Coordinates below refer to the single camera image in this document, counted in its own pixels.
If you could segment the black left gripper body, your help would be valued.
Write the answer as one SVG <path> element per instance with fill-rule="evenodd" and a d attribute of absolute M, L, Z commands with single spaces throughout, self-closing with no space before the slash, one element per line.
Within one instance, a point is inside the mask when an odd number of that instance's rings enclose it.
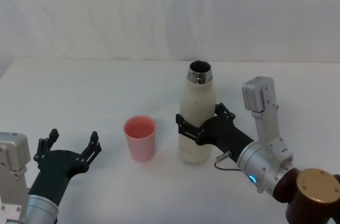
<path fill-rule="evenodd" d="M 59 205 L 70 180 L 88 171 L 88 164 L 82 156 L 68 150 L 54 150 L 36 153 L 34 161 L 38 164 L 36 177 L 29 195 L 44 197 Z"/>

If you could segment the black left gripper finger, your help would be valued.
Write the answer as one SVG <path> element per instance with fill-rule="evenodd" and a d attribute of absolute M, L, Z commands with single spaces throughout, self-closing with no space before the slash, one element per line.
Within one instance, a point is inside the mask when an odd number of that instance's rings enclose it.
<path fill-rule="evenodd" d="M 39 162 L 43 159 L 43 156 L 50 151 L 53 144 L 57 141 L 59 137 L 58 130 L 56 128 L 52 129 L 49 136 L 46 138 L 40 138 L 38 140 L 37 152 L 34 155 L 34 161 Z"/>
<path fill-rule="evenodd" d="M 90 164 L 100 152 L 101 145 L 99 142 L 98 133 L 93 131 L 87 147 L 76 157 L 78 173 L 86 173 Z"/>

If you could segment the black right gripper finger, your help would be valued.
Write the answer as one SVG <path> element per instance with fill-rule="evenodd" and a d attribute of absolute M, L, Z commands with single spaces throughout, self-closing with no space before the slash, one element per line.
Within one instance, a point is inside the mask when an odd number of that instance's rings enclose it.
<path fill-rule="evenodd" d="M 234 119 L 235 114 L 230 112 L 222 102 L 215 104 L 215 116 L 213 118 L 215 125 L 234 126 Z"/>
<path fill-rule="evenodd" d="M 193 140 L 195 144 L 201 145 L 201 131 L 188 123 L 180 114 L 176 114 L 175 119 L 178 126 L 178 133 Z"/>

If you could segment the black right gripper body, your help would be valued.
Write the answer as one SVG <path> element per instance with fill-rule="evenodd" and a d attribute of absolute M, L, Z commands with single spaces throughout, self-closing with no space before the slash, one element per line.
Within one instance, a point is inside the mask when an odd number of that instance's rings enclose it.
<path fill-rule="evenodd" d="M 254 140 L 239 130 L 233 121 L 217 116 L 208 119 L 200 127 L 195 142 L 197 145 L 211 144 L 237 162 L 241 152 Z"/>

